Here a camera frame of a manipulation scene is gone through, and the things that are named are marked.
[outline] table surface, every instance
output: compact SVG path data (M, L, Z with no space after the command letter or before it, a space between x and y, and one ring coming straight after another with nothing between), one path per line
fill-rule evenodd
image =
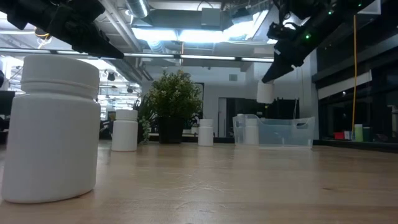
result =
M398 223L398 155L232 144L98 148L93 191L53 203L0 198L0 223ZM0 182L5 150L0 150Z

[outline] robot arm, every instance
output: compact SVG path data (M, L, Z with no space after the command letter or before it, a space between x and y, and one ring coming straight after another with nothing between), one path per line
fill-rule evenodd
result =
M274 63L262 78L263 83L275 80L300 67L304 59L315 50L345 20L370 5L374 0L274 0L279 9L279 23L272 23L268 37L278 40ZM294 13L309 20L303 25L294 24L295 30L285 27L286 15Z
M98 0L0 0L0 11L18 29L27 23L95 57L123 58L94 24L105 8Z

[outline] green leaves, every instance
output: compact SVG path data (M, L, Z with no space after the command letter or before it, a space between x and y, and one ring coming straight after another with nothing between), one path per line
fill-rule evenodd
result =
M190 118L201 108L200 89L182 70L168 74L163 71L148 93L150 107L160 117Z
M138 106L138 119L144 118L151 123L153 122L154 116L153 108L151 108L149 104L149 97L144 95L141 104Z
M144 133L142 134L142 136L144 137L144 139L142 140L142 143L146 144L147 141L149 141L150 122L148 120L146 120L145 117L141 118L139 120L139 122L142 124L142 130L144 131Z

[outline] red object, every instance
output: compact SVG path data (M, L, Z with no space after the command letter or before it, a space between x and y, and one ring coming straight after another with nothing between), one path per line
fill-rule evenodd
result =
M344 140L344 133L335 133L335 140Z

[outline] transparent container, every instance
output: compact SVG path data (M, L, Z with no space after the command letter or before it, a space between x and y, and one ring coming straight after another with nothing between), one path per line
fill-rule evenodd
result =
M257 120L257 126L253 124L254 119ZM312 148L314 117L282 120L259 119L254 114L240 114L233 118L233 123L237 146ZM258 145L253 144L253 141L248 141L248 139L257 138L253 136L255 135L254 126L256 130L258 129Z

